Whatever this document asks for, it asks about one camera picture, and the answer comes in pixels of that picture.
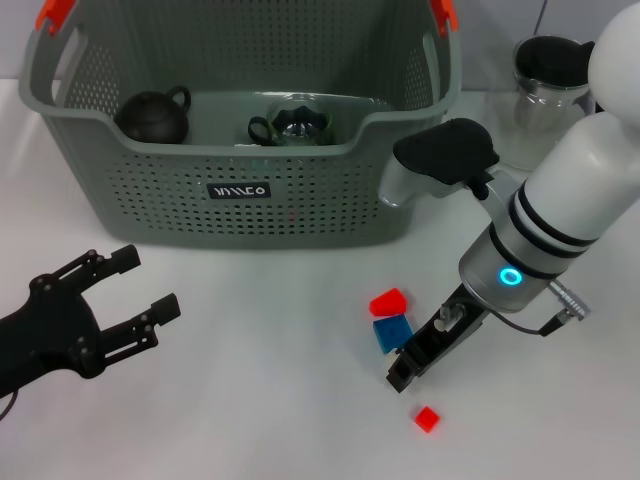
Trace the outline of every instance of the orange basket clip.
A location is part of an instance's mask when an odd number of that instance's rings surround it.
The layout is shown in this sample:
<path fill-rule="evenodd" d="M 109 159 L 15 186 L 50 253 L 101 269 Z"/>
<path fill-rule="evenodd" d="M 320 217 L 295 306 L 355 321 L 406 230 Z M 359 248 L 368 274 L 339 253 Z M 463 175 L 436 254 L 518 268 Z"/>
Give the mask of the orange basket clip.
<path fill-rule="evenodd" d="M 36 19 L 36 30 L 40 30 L 44 19 L 48 18 L 53 23 L 53 25 L 49 26 L 49 33 L 54 35 L 60 30 L 75 4 L 76 0 L 47 0 Z"/>
<path fill-rule="evenodd" d="M 441 37 L 447 35 L 447 20 L 451 22 L 451 29 L 454 32 L 458 31 L 458 15 L 453 0 L 431 0 L 431 8 L 436 17 L 438 33 Z"/>

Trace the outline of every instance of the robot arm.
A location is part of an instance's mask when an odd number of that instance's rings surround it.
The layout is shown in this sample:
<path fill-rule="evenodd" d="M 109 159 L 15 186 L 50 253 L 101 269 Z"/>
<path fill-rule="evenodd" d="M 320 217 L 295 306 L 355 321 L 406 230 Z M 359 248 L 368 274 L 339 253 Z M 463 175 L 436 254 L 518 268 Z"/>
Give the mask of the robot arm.
<path fill-rule="evenodd" d="M 475 332 L 487 315 L 526 308 L 546 289 L 563 309 L 541 330 L 547 336 L 588 308 L 558 276 L 640 197 L 640 4 L 620 13 L 591 56 L 589 77 L 606 112 L 577 123 L 542 165 L 518 185 L 497 163 L 489 134 L 458 119 L 396 144 L 380 198 L 402 208 L 420 195 L 441 198 L 470 189 L 492 223 L 462 257 L 462 285 L 398 351 L 389 382 L 401 392 Z"/>
<path fill-rule="evenodd" d="M 96 283 L 139 265 L 133 245 L 110 259 L 91 250 L 55 273 L 34 279 L 27 303 L 0 319 L 0 398 L 54 370 L 94 378 L 108 366 L 157 346 L 154 327 L 180 316 L 175 295 L 104 331 L 82 297 Z"/>

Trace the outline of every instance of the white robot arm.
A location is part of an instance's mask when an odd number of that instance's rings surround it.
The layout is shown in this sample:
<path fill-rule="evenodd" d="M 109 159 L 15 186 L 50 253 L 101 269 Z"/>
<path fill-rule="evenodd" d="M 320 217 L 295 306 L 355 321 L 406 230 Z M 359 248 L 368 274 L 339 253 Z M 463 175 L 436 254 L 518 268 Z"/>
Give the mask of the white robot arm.
<path fill-rule="evenodd" d="M 546 336 L 589 313 L 557 277 L 640 197 L 638 51 L 640 4 L 607 26 L 591 56 L 590 86 L 605 112 L 577 123 L 523 185 L 504 172 L 486 173 L 497 156 L 488 133 L 470 120 L 396 144 L 380 186 L 383 202 L 402 208 L 423 194 L 441 198 L 466 187 L 492 220 L 460 261 L 462 285 L 399 350 L 387 377 L 398 392 L 490 313 L 515 326 L 500 312 L 523 310 L 545 289 L 563 310 L 527 333 Z"/>

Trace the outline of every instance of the glowing blue light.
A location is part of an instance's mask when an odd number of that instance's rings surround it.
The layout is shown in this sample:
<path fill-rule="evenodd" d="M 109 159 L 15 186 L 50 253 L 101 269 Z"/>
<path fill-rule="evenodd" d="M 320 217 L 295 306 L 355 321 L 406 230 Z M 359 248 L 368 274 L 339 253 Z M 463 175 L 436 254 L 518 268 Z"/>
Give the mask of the glowing blue light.
<path fill-rule="evenodd" d="M 500 281 L 510 287 L 515 287 L 522 283 L 522 274 L 513 267 L 503 268 L 500 272 Z"/>

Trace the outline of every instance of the basket logo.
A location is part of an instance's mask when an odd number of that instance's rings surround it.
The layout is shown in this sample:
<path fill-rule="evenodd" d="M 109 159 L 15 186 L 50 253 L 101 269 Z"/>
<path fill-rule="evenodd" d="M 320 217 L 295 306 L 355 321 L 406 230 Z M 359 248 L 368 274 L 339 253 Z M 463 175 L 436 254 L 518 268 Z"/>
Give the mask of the basket logo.
<path fill-rule="evenodd" d="M 213 200 L 250 200 L 271 198 L 271 187 L 267 182 L 259 183 L 210 183 L 207 185 Z"/>

